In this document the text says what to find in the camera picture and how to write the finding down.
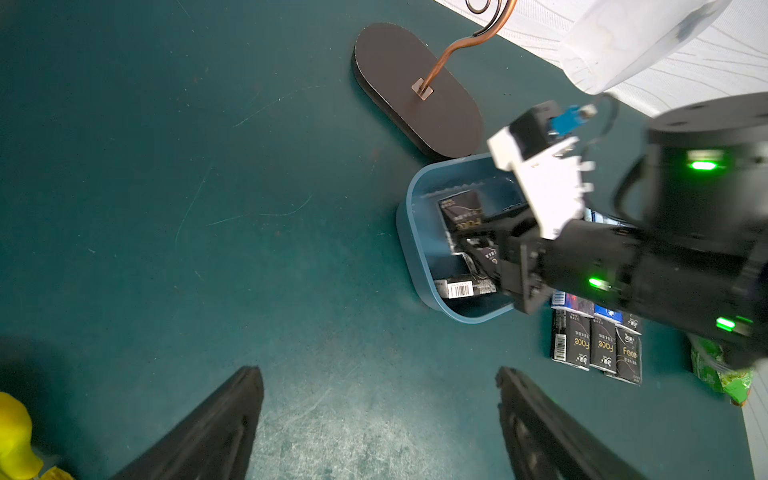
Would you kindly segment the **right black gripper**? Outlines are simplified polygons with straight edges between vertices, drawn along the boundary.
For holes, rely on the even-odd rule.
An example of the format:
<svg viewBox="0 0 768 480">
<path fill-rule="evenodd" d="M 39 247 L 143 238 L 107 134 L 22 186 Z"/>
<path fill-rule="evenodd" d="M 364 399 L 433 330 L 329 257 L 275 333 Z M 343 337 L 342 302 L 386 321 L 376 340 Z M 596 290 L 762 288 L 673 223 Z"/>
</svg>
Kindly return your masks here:
<svg viewBox="0 0 768 480">
<path fill-rule="evenodd" d="M 554 240 L 540 236 L 532 209 L 521 206 L 461 230 L 461 250 L 526 314 L 555 290 L 627 311 L 642 250 L 635 228 L 571 220 Z"/>
</svg>

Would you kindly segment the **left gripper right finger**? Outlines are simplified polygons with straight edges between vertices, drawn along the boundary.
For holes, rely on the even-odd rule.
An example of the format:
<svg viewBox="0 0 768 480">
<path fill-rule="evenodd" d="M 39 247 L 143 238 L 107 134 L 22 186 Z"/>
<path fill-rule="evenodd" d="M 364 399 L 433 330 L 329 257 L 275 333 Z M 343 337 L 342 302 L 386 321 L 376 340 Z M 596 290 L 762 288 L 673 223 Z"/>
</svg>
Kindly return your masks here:
<svg viewBox="0 0 768 480">
<path fill-rule="evenodd" d="M 517 479 L 641 479 L 523 372 L 502 367 L 500 425 Z"/>
</svg>

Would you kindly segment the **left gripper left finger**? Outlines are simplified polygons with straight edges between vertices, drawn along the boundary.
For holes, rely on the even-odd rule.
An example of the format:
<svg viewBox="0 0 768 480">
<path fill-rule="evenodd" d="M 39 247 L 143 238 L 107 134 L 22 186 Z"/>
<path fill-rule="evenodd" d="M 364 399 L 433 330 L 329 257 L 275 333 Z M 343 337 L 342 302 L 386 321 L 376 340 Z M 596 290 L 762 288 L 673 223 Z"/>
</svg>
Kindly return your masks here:
<svg viewBox="0 0 768 480">
<path fill-rule="evenodd" d="M 243 479 L 264 385 L 256 366 L 237 370 L 116 479 Z"/>
</svg>

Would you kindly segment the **dark blue tissue pack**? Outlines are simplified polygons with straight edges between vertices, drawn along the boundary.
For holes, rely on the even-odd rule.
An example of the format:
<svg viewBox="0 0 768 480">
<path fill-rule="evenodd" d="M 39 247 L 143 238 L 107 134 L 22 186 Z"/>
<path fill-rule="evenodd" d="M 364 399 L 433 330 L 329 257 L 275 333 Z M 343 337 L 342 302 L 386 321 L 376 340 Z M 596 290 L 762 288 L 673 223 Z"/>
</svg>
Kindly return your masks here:
<svg viewBox="0 0 768 480">
<path fill-rule="evenodd" d="M 587 299 L 557 290 L 552 295 L 551 308 L 553 310 L 562 310 L 579 316 L 592 318 L 594 316 L 595 305 L 592 301 Z"/>
</svg>

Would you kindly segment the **blue pocket tissue pack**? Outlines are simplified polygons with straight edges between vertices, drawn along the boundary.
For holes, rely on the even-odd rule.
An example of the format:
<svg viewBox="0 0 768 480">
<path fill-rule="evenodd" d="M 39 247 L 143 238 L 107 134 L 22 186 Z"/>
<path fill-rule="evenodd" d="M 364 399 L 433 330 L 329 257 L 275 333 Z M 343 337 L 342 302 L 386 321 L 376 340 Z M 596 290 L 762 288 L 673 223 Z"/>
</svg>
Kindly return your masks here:
<svg viewBox="0 0 768 480">
<path fill-rule="evenodd" d="M 594 317 L 618 325 L 623 324 L 623 313 L 621 311 L 606 308 L 597 304 L 594 305 Z"/>
</svg>

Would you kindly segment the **teal plastic storage box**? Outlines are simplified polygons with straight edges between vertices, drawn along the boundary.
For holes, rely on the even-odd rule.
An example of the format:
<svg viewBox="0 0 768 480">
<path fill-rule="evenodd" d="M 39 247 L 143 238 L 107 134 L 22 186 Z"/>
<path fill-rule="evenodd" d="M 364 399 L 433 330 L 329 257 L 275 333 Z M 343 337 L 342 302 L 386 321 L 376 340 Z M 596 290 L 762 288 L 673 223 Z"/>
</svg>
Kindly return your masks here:
<svg viewBox="0 0 768 480">
<path fill-rule="evenodd" d="M 396 228 L 416 293 L 429 308 L 454 321 L 475 325 L 515 310 L 504 293 L 446 301 L 434 282 L 465 275 L 462 257 L 452 253 L 438 202 L 464 191 L 478 193 L 484 212 L 499 213 L 523 203 L 513 173 L 496 168 L 490 154 L 436 162 L 423 167 L 411 179 L 397 208 Z"/>
</svg>

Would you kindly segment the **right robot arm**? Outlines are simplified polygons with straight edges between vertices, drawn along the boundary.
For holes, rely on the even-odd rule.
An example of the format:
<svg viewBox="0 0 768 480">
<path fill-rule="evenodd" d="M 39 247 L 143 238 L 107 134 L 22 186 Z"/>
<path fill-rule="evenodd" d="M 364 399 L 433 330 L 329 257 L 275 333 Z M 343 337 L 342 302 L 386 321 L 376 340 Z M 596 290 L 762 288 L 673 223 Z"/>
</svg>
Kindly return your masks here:
<svg viewBox="0 0 768 480">
<path fill-rule="evenodd" d="M 742 369 L 767 356 L 767 96 L 683 106 L 652 119 L 616 188 L 613 224 L 590 223 L 575 130 L 594 104 L 532 107 L 489 139 L 524 203 L 453 241 L 525 312 L 546 289 L 718 343 Z"/>
</svg>

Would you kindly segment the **black Face pack in box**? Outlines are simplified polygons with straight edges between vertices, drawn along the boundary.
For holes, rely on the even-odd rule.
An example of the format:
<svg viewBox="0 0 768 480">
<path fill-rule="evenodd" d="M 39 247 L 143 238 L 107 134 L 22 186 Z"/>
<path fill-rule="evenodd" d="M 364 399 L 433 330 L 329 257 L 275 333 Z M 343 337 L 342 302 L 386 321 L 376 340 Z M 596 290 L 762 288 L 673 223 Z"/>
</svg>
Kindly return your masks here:
<svg viewBox="0 0 768 480">
<path fill-rule="evenodd" d="M 476 190 L 465 190 L 438 201 L 449 235 L 483 225 L 486 216 Z"/>
</svg>

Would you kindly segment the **green snack bag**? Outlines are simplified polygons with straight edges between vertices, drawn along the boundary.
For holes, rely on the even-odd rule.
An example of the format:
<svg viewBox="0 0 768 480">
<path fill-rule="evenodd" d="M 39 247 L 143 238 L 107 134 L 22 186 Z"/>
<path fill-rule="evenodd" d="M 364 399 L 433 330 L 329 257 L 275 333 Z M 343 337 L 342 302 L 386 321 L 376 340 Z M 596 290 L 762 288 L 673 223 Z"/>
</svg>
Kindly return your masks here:
<svg viewBox="0 0 768 480">
<path fill-rule="evenodd" d="M 733 405 L 742 407 L 751 392 L 754 369 L 732 369 L 724 362 L 721 346 L 711 340 L 688 335 L 693 373 L 714 392 L 726 395 Z"/>
</svg>

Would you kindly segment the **yellow banana toy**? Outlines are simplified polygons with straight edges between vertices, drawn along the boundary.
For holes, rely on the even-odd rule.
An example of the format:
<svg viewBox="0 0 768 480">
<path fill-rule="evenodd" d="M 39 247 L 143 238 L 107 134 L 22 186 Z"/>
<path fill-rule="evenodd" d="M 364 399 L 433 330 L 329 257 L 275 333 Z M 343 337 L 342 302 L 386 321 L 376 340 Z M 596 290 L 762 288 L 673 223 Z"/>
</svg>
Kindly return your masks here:
<svg viewBox="0 0 768 480">
<path fill-rule="evenodd" d="M 74 480 L 58 466 L 45 467 L 32 449 L 33 424 L 27 408 L 8 393 L 1 393 L 1 478 Z"/>
</svg>

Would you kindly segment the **metal scroll cup stand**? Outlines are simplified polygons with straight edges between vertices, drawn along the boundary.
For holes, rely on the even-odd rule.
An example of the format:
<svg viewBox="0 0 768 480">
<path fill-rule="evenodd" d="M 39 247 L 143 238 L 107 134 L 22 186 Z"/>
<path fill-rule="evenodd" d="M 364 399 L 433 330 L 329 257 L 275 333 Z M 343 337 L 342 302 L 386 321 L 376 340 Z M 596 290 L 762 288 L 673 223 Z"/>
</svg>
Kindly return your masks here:
<svg viewBox="0 0 768 480">
<path fill-rule="evenodd" d="M 416 35 L 391 23 L 374 23 L 358 35 L 351 57 L 358 85 L 426 156 L 446 160 L 479 147 L 484 121 L 473 97 L 447 70 L 456 51 L 493 38 L 516 3 L 498 1 L 491 20 L 435 56 Z"/>
</svg>

